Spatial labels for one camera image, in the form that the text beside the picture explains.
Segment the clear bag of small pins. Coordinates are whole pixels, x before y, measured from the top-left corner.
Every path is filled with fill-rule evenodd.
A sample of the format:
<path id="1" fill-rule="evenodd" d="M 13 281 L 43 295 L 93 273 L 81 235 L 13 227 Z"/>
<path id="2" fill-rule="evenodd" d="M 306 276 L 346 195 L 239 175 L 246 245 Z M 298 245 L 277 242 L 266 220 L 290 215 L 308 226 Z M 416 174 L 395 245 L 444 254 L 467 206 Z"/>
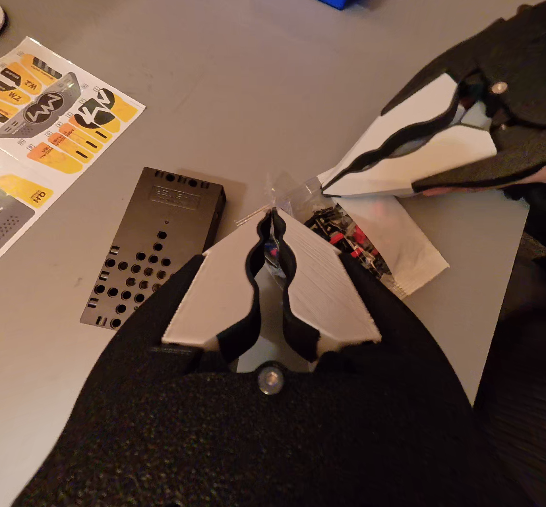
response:
<path id="1" fill-rule="evenodd" d="M 321 189 L 321 182 L 325 181 L 325 178 L 326 173 L 320 174 L 299 186 L 296 186 L 293 179 L 287 175 L 280 176 L 274 182 L 267 180 L 266 205 L 239 219 L 236 222 L 237 227 L 265 208 L 276 206 L 283 210 L 278 206 L 285 201 L 307 203 L 332 199 L 354 219 L 379 250 L 393 278 L 391 284 L 379 281 L 399 299 L 408 298 L 449 267 L 440 252 L 396 198 L 390 196 L 326 197 Z"/>

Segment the black perforated plastic box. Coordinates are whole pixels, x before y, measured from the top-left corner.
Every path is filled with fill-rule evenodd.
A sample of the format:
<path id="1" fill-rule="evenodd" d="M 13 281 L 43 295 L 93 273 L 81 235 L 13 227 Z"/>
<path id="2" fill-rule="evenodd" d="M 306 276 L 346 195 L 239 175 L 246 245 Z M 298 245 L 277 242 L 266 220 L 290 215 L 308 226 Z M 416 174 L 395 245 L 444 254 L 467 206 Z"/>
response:
<path id="1" fill-rule="evenodd" d="M 144 168 L 80 323 L 117 331 L 168 279 L 216 239 L 221 184 Z"/>

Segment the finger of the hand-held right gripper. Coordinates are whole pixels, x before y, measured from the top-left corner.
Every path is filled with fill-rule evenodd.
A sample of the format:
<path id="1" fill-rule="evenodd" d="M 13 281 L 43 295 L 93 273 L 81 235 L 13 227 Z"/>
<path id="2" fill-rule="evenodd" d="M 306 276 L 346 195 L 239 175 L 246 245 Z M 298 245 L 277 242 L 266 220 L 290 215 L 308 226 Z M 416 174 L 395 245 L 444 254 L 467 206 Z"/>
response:
<path id="1" fill-rule="evenodd" d="M 322 187 L 329 188 L 350 174 L 359 174 L 389 158 L 405 144 L 449 127 L 459 100 L 458 83 L 447 73 L 440 75 L 381 114 L 322 182 Z"/>
<path id="2" fill-rule="evenodd" d="M 386 158 L 360 173 L 349 173 L 322 189 L 333 198 L 368 195 L 409 196 L 412 184 L 423 178 L 495 156 L 497 149 L 487 130 L 457 124 L 434 135 L 424 146 L 405 156 Z"/>

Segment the person's right hand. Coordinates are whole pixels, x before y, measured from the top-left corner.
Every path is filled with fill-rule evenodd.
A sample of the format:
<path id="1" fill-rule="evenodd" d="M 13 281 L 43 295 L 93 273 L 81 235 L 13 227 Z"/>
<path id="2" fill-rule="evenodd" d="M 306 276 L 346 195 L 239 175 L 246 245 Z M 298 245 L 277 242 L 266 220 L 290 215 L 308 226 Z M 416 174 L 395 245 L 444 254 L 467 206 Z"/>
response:
<path id="1" fill-rule="evenodd" d="M 475 193 L 483 192 L 487 190 L 503 190 L 512 186 L 520 186 L 524 184 L 545 183 L 545 167 L 538 170 L 536 173 L 527 176 L 521 180 L 517 180 L 513 183 L 499 184 L 491 187 L 480 188 L 465 188 L 465 187 L 439 187 L 431 188 L 423 191 L 421 194 L 426 197 L 441 196 L 449 193 Z"/>

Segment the yellow and grey sticker sheet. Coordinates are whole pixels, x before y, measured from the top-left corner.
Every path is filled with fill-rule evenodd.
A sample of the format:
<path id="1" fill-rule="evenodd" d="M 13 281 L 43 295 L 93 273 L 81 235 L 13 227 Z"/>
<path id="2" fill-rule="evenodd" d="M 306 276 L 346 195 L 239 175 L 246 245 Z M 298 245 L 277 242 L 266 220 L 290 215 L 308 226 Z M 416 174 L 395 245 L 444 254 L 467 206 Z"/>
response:
<path id="1" fill-rule="evenodd" d="M 145 109 L 30 37 L 1 57 L 1 255 Z"/>

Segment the pile of small black pins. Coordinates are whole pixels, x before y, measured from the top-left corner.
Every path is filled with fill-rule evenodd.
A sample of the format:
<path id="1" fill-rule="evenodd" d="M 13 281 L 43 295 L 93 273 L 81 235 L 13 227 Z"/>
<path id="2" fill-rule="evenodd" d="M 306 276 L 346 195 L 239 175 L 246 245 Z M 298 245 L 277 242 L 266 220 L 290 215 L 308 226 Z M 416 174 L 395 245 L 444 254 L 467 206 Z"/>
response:
<path id="1" fill-rule="evenodd" d="M 349 254 L 383 283 L 392 283 L 392 272 L 379 250 L 354 219 L 332 199 L 307 203 L 285 201 L 278 207 L 339 251 Z"/>

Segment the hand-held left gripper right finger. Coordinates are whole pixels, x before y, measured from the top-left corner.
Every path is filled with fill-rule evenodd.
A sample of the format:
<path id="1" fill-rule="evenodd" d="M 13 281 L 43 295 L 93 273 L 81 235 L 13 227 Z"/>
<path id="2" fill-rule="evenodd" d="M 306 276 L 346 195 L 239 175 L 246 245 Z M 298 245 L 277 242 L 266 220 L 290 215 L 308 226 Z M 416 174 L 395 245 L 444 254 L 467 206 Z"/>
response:
<path id="1" fill-rule="evenodd" d="M 381 342 L 342 260 L 346 254 L 281 209 L 273 208 L 272 226 L 286 277 L 282 328 L 288 345 L 317 362 L 327 352 Z"/>

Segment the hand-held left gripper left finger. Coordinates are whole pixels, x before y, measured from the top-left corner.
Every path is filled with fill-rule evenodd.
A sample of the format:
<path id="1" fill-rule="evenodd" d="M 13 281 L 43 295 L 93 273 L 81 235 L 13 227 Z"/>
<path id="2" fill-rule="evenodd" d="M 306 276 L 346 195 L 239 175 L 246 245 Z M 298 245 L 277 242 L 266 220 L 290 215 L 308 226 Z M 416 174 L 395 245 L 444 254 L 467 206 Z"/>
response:
<path id="1" fill-rule="evenodd" d="M 233 362 L 255 345 L 262 325 L 256 275 L 270 229 L 271 209 L 265 208 L 181 269 L 189 285 L 162 348 L 217 353 Z"/>

